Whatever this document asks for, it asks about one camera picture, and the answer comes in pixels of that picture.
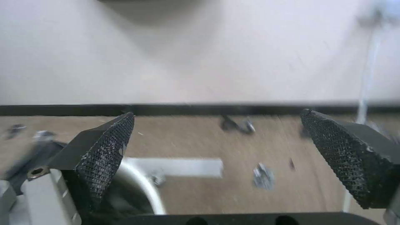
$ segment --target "small metal part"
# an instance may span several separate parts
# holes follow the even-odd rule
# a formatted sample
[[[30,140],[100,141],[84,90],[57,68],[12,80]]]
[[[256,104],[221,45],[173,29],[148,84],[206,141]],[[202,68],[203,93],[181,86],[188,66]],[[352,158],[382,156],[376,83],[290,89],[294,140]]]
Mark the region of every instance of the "small metal part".
[[[17,136],[23,129],[25,129],[26,126],[22,124],[14,124],[10,128],[7,129],[7,137],[6,139],[12,139],[15,136]]]
[[[50,131],[38,131],[33,136],[35,142],[42,142],[42,141],[52,141],[54,139],[55,134]]]
[[[166,180],[165,174],[162,171],[154,171],[148,176],[148,178],[158,187],[165,183]]]
[[[38,177],[41,177],[43,175],[46,175],[50,173],[49,167],[47,166],[40,166],[34,169],[29,170],[27,177],[28,177],[28,181],[34,180]]]
[[[231,118],[229,118],[226,115],[223,115],[221,122],[221,129],[224,131],[230,131],[236,129],[246,135],[251,135],[256,131],[249,117],[247,117],[246,120],[242,122],[242,124],[243,125],[238,125]]]
[[[275,178],[274,174],[264,164],[259,163],[258,166],[253,170],[254,172],[254,183],[256,187],[271,190],[274,188]]]

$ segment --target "white wall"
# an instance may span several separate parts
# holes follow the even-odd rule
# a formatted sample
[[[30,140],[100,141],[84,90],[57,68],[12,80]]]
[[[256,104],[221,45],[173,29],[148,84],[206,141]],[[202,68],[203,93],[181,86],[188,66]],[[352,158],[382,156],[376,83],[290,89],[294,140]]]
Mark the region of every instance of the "white wall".
[[[353,102],[363,0],[1,0],[0,104]],[[375,101],[400,100],[400,31]]]

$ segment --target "debris on floor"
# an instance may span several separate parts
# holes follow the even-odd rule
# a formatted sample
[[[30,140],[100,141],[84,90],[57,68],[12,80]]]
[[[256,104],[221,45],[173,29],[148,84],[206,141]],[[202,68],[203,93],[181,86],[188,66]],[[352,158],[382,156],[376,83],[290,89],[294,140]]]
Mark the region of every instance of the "debris on floor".
[[[290,158],[290,160],[289,160],[289,166],[290,166],[291,170],[296,171],[296,167],[294,166],[294,162],[293,162],[292,158]]]
[[[274,188],[275,178],[274,174],[264,164],[259,163],[258,166],[253,170],[254,172],[254,183],[256,187],[271,190]]]
[[[23,129],[25,129],[26,126],[22,124],[14,124],[10,128],[7,129],[7,137],[6,139],[13,139],[15,136],[17,136]]]
[[[230,131],[230,130],[236,129],[239,132],[241,132],[242,134],[246,134],[246,135],[251,135],[256,131],[254,129],[253,123],[251,122],[249,117],[247,117],[242,122],[242,125],[239,125],[235,121],[233,121],[231,118],[229,118],[228,116],[225,116],[225,115],[222,116],[221,129],[224,131]]]

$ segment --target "white cable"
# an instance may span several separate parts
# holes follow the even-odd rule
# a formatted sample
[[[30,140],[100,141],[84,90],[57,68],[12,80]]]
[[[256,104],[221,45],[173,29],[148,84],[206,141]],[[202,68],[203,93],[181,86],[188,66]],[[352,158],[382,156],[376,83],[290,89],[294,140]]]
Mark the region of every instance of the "white cable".
[[[368,53],[365,61],[364,71],[362,73],[362,84],[361,84],[361,92],[360,98],[358,101],[358,112],[356,123],[364,124],[367,118],[367,109],[368,109],[368,95],[370,89],[373,84],[374,79],[374,68],[376,62],[376,56],[378,54],[378,49],[382,39],[382,27],[377,25],[372,29],[369,45],[368,45]],[[344,195],[343,208],[342,211],[347,213],[350,209],[351,202],[351,194],[348,190]]]

